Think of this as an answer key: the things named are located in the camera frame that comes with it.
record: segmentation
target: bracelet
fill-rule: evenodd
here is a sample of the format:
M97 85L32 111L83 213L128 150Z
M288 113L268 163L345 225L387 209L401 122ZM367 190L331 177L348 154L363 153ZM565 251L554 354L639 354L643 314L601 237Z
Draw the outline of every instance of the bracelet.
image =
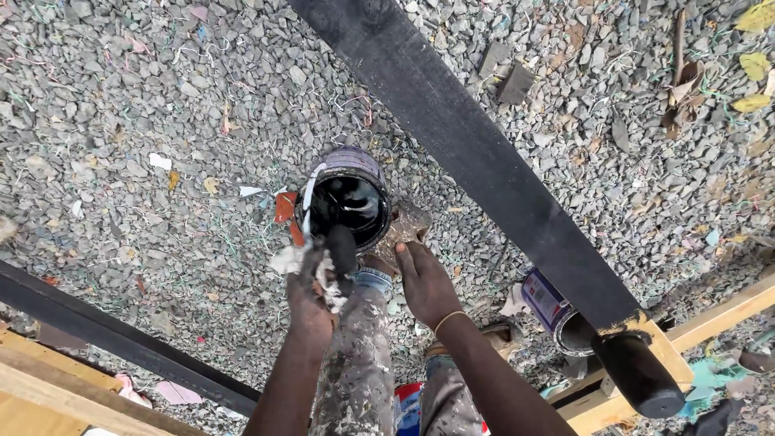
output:
M433 334L436 335L436 333L439 331L439 328L441 328L441 325L444 324L444 321L448 320L452 315L456 315L458 313L461 314L461 315L466 315L466 313L463 312L462 310L455 310L454 312L450 313L446 317L442 318L441 321L439 321L439 325L437 325L436 328L433 329Z

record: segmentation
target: person's right hand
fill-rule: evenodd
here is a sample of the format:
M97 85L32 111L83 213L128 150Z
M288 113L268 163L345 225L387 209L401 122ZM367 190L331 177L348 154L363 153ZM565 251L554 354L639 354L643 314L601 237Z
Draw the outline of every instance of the person's right hand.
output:
M395 257L403 277L406 303L420 322L435 329L444 317L463 310L450 277L425 245L399 242L395 245Z

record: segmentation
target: foot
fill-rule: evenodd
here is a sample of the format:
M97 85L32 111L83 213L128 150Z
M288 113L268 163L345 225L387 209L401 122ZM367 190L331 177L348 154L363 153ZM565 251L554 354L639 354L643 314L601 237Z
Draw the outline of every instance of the foot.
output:
M382 240L367 252L363 265L369 267L366 261L371 256L377 259L372 261L374 264L380 265L381 268L389 268L391 272L388 274L391 276L399 274L394 252L396 243L412 240L422 243L422 238L428 233L430 227L431 216L426 211L410 202L399 202L393 205L390 228Z
M522 331L516 324L510 320L505 320L501 323L484 327L480 329L484 337L490 341L490 345L498 354L504 359L508 360L508 356L522 346ZM434 355L448 355L449 352L444 348L441 342L436 341L425 352L425 358L429 358Z

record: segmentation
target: gravel ground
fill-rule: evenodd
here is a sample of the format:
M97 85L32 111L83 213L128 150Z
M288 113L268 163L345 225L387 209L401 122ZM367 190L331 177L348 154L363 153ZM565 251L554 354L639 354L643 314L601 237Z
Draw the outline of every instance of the gravel ground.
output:
M20 227L0 259L260 389L288 325L282 278L267 266L290 244L287 225L272 222L274 193L300 188L322 154L354 144L383 165L396 199L426 205L428 245L466 309L478 324L496 321L529 261L379 95L280 0L185 3L0 3L0 212ZM775 114L729 107L764 88L739 55L768 54L771 33L732 30L752 4L401 2L643 306L679 320L772 259ZM708 73L698 121L673 141L660 117L682 7L686 55ZM491 40L512 56L480 78ZM522 106L498 104L516 62L536 83ZM623 147L611 138L616 121ZM173 189L152 153L171 159ZM240 186L263 191L240 198ZM422 379L432 332L400 286L390 297L397 382ZM733 335L749 337L768 316ZM560 381L543 329L529 314L518 322L528 347L511 363L536 387ZM83 356L132 372L141 388L157 379L94 348ZM752 422L773 395L760 385ZM166 410L212 434L244 424L209 402Z

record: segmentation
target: black painted beam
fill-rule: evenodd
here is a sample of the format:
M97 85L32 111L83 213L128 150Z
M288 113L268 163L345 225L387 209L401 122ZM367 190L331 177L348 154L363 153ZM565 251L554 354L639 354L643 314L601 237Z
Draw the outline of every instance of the black painted beam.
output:
M3 261L0 301L247 417L261 394Z
M394 0L287 0L595 327L640 305Z

